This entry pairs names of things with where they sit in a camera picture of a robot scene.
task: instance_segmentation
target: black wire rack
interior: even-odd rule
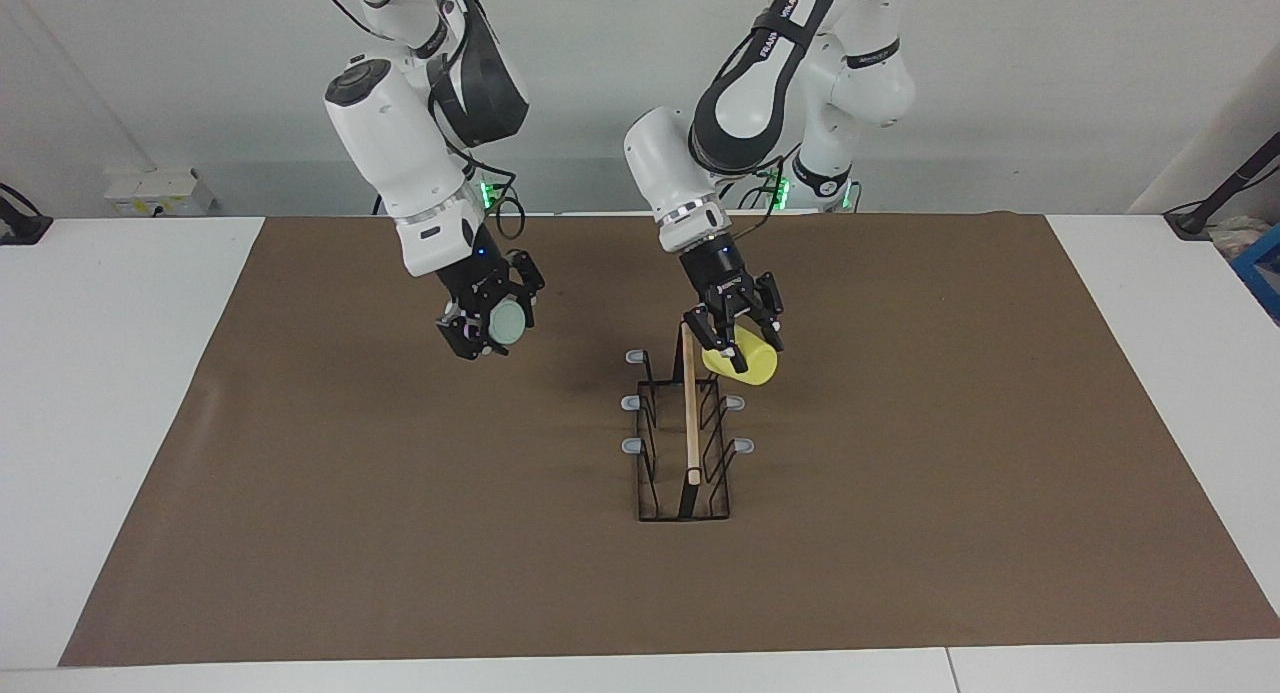
[[[755,443],[746,438],[731,438],[724,430],[728,414],[741,411],[746,402],[739,396],[721,392],[718,375],[696,378],[696,371],[684,370],[680,355],[682,341],[676,342],[676,363],[671,378],[657,379],[649,352],[635,350],[627,354],[627,363],[644,365],[645,377],[636,384],[636,395],[623,398],[623,410],[635,412],[635,437],[622,443],[622,451],[635,457],[636,465],[636,516],[641,523],[699,523],[728,520],[732,515],[730,469],[740,453],[750,453]],[[689,466],[687,451],[659,455],[658,438],[669,433],[663,428],[662,412],[668,407],[681,411],[682,406],[663,405],[681,400],[685,375],[694,375],[698,391],[698,423],[701,452],[699,469]],[[668,412],[673,419],[682,415]]]

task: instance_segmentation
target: black stand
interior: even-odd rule
[[[1222,210],[1226,201],[1248,187],[1249,182],[1257,178],[1262,173],[1262,169],[1276,158],[1280,158],[1280,133],[1276,133],[1270,141],[1263,143],[1258,149],[1258,152],[1253,154],[1239,170],[1221,183],[1213,191],[1213,195],[1204,199],[1196,210],[1190,213],[1166,213],[1166,223],[1184,241],[1208,241],[1208,236],[1204,233],[1208,219],[1213,218],[1215,213]]]
[[[676,364],[669,379],[658,380],[653,374],[649,352],[627,354],[627,363],[644,365],[645,378],[636,386],[636,395],[623,398],[622,407],[636,414],[636,437],[622,443],[623,452],[636,459],[636,515],[641,523],[698,523],[727,520],[732,515],[730,502],[728,470],[739,453],[750,453],[755,443],[745,438],[727,438],[724,416],[742,410],[745,401],[737,396],[723,396],[718,375],[698,379],[696,370],[684,365],[682,336],[676,339]],[[659,411],[677,419],[675,405],[685,392],[685,377],[696,387],[699,441],[701,450],[696,466],[689,465],[685,451],[660,456],[658,438],[671,432],[659,420]],[[680,477],[677,507],[669,507],[676,477]],[[668,500],[663,500],[663,492]]]
[[[23,215],[13,204],[0,197],[0,220],[4,220],[12,233],[0,237],[0,246],[36,246],[45,232],[54,224],[52,218],[45,215]]]

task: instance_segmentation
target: wooden handle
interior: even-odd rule
[[[680,325],[680,338],[684,342],[685,359],[685,446],[689,455],[689,484],[703,484],[703,448],[698,442],[701,429],[698,415],[698,341],[687,323]]]

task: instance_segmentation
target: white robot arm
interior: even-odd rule
[[[534,325],[544,279],[527,252],[503,255],[490,234],[471,186],[479,164],[463,149],[520,131],[524,83],[480,0],[364,0],[364,9],[371,31],[403,53],[352,59],[329,83],[325,109],[394,219],[410,274],[435,273],[448,288],[436,325],[449,346],[470,360],[507,355]]]
[[[782,298],[773,275],[746,269],[717,195],[760,169],[782,137],[786,96],[803,72],[805,137],[792,160],[800,183],[836,201],[849,179],[858,124],[891,126],[915,85],[897,42],[900,0],[771,0],[717,73],[692,119],[658,108],[627,132],[625,150],[667,252],[680,254],[700,304],[685,314],[707,350],[745,373],[733,339],[749,316],[782,350]]]

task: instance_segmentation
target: brown table mat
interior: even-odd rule
[[[628,348],[694,302],[644,219],[534,220],[456,360],[385,219],[268,220],[69,666],[1207,640],[1280,625],[1041,218],[782,218],[728,523],[635,520]]]

